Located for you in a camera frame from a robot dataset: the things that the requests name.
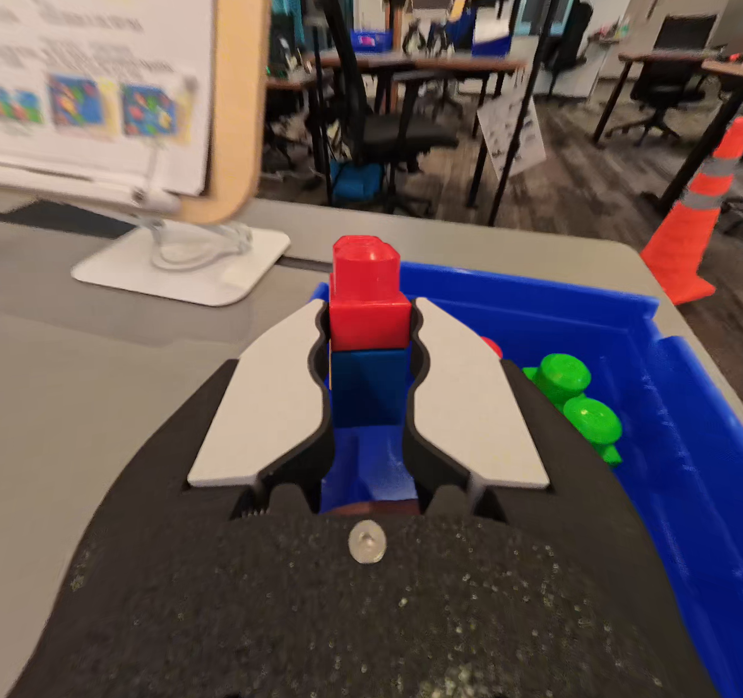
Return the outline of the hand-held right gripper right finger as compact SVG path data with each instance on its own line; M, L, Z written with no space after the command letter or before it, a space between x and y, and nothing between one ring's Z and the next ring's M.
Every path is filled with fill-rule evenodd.
M490 487L547 490L550 479L501 357L426 297L412 302L403 459L425 511L442 487L475 508Z

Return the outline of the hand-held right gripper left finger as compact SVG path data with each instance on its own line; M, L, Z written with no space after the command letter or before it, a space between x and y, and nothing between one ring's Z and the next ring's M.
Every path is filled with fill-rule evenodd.
M240 354L188 485L249 489L264 508L293 485L318 514L335 458L328 376L329 303L314 298Z

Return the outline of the green two-stud toy block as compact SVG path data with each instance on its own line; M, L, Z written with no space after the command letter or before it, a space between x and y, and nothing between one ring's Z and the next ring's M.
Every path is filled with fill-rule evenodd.
M536 367L524 367L524 375L612 468L623 463L617 443L623 425L616 412L587 394L592 375L577 357L567 353L546 355Z

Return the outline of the blue one-stud toy block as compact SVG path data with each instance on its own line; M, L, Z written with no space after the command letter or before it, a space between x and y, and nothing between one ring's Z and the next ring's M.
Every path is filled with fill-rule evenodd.
M337 429L404 424L409 350L330 353L332 419Z

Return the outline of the blue plastic bin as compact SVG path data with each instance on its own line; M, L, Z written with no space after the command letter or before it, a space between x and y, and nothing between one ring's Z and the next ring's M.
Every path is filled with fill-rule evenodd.
M658 299L403 262L401 287L492 338L520 367L567 352L623 425L616 476L642 517L720 696L742 690L741 422Z

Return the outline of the orange striped cone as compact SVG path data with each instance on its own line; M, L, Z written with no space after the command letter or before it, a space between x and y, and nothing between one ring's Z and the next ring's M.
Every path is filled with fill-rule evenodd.
M696 302L716 291L698 269L741 154L742 118L736 117L640 252L674 305Z

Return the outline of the printed paper sign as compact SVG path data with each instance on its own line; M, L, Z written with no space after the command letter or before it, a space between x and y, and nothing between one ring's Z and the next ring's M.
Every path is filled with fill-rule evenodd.
M524 89L509 90L495 99L489 99L477 112L481 134L497 179L501 178L505 168L506 156L515 136L515 126L524 94ZM534 100L530 99L519 136L519 147L509 175L522 174L545 161L543 136Z

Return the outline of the black office chair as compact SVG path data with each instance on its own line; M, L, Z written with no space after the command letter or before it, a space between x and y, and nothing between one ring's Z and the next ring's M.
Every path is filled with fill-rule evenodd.
M595 143L616 132L626 135L637 127L644 130L637 146L642 145L653 129L659 130L663 137L671 136L680 140L680 135L667 125L664 118L669 110L696 104L704 99L702 80L695 86L691 82L701 71L702 63L707 60L706 44L717 19L714 14L667 16L651 51L620 53L619 60L623 64L623 70L595 129ZM640 108L651 108L653 113L642 120L606 130L608 118L635 63L640 63L642 69L632 87L630 98Z
M338 172L331 176L331 201L337 200L337 186L348 177L348 170L371 167L377 172L379 189L369 201L370 208L378 208L386 214L400 211L412 218L430 218L432 201L399 190L396 177L403 166L409 172L418 170L418 159L423 154L437 148L454 149L459 144L455 133L415 111L419 89L438 78L438 73L401 71L384 65L379 78L385 78L388 88L393 82L404 86L403 106L400 111L385 115L373 112L339 0L319 0L319 3L339 59L342 77L339 129L341 140L348 148L348 157L338 164Z

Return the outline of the white stand with wooden board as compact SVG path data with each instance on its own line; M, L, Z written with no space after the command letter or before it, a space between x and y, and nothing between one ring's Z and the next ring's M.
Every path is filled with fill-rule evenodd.
M71 270L80 283L196 305L243 300L290 245L287 234L237 220L261 173L270 0L216 0L207 185L173 194L152 182L119 186L12 174L2 195L122 219L133 230Z

